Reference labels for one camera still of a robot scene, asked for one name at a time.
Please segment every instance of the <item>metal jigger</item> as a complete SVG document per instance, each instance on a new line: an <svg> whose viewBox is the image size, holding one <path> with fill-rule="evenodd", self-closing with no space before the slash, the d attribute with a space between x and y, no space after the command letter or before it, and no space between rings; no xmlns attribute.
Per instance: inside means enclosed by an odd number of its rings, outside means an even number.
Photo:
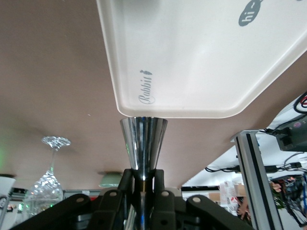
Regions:
<svg viewBox="0 0 307 230"><path fill-rule="evenodd" d="M153 207L153 177L167 125L155 117L129 117L120 121L134 176L137 229L148 229Z"/></svg>

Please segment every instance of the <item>white tray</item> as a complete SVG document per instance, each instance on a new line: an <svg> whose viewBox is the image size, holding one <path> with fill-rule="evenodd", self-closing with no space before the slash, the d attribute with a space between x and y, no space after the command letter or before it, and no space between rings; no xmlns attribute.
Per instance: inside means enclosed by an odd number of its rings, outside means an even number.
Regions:
<svg viewBox="0 0 307 230"><path fill-rule="evenodd" d="M118 110L223 118L307 50L307 0L97 0Z"/></svg>

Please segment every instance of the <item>upside-down wine glass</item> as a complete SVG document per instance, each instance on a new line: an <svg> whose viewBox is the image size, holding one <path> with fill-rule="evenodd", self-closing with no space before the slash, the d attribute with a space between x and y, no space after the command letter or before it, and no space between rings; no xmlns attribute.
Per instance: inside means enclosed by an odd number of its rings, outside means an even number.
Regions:
<svg viewBox="0 0 307 230"><path fill-rule="evenodd" d="M52 148L52 160L47 172L31 186L24 197L24 220L63 200L62 187L53 174L54 159L58 150L63 146L69 146L71 142L61 137L43 137L42 142Z"/></svg>

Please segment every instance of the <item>wine glass bowl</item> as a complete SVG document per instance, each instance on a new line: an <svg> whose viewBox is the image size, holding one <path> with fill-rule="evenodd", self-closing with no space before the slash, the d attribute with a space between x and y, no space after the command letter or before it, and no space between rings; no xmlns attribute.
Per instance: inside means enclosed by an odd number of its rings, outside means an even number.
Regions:
<svg viewBox="0 0 307 230"><path fill-rule="evenodd" d="M27 191L24 198L24 220L54 206L63 200L63 190L54 176L54 160L58 150L63 146L69 146L71 142L61 137L43 137L42 142L52 148L52 160L50 168Z"/></svg>

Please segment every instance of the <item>wine glass base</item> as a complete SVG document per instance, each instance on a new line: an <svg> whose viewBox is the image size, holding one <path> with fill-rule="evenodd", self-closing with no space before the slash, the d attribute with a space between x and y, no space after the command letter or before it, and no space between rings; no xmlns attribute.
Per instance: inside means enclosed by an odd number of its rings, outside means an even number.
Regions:
<svg viewBox="0 0 307 230"><path fill-rule="evenodd" d="M59 149L62 146L71 145L71 141L62 137L47 136L42 138L42 142L48 144L53 149Z"/></svg>

